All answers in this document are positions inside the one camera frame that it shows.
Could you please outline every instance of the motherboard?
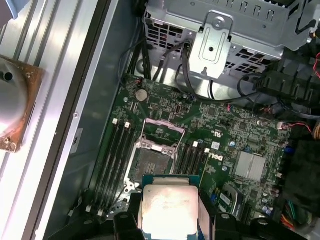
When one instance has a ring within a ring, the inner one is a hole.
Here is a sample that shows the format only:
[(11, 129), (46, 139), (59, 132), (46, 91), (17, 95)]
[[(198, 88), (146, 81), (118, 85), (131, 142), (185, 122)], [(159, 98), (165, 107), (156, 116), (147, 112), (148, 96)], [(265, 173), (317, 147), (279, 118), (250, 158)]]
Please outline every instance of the motherboard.
[(227, 104), (204, 104), (151, 80), (127, 76), (115, 99), (90, 184), (90, 207), (109, 213), (145, 174), (200, 175), (222, 212), (246, 223), (271, 216), (290, 130)]

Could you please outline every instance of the chipset heatsink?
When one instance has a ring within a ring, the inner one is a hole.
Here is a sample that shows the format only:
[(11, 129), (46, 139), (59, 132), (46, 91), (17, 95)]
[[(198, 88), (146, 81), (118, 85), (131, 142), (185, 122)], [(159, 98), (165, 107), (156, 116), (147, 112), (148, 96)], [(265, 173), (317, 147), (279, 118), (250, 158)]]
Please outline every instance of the chipset heatsink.
[(233, 174), (245, 179), (260, 181), (264, 172), (266, 159), (244, 151), (239, 152)]

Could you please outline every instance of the cpu socket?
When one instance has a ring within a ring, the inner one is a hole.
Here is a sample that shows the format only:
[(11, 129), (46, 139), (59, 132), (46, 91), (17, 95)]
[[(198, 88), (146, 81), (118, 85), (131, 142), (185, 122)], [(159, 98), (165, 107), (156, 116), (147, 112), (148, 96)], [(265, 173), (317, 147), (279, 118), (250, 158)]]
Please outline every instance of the cpu socket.
[[(166, 127), (179, 133), (180, 139), (172, 145), (165, 145), (147, 139), (146, 125)], [(138, 141), (134, 144), (124, 176), (124, 192), (134, 191), (142, 186), (143, 175), (173, 174), (178, 160), (178, 149), (185, 130), (164, 120), (146, 118)]]

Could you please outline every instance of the integrated circuit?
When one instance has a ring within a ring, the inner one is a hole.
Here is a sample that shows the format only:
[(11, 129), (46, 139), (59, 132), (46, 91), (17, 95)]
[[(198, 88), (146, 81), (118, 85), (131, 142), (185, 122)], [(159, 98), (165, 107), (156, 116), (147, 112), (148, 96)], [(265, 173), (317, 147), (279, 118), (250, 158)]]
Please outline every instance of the integrated circuit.
[(209, 108), (208, 115), (215, 116), (216, 113), (217, 113), (217, 110), (215, 108), (213, 108), (213, 107)]
[(240, 122), (239, 129), (245, 131), (247, 129), (247, 124), (245, 122)]

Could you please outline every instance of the red wire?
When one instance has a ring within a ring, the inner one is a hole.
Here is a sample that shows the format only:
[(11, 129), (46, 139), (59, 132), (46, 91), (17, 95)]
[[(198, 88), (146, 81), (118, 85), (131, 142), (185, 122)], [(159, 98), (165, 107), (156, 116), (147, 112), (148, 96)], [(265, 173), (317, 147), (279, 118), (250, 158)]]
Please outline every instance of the red wire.
[(312, 133), (311, 128), (310, 128), (307, 124), (305, 124), (305, 123), (298, 122), (298, 123), (295, 123), (295, 124), (288, 124), (288, 126), (289, 126), (289, 127), (305, 126), (305, 127), (308, 129), (308, 131), (309, 131), (310, 133)]
[(320, 74), (317, 71), (317, 65), (318, 65), (318, 58), (319, 57), (320, 57), (320, 52), (315, 57), (315, 63), (313, 65), (313, 71), (314, 71), (315, 75), (320, 79)]

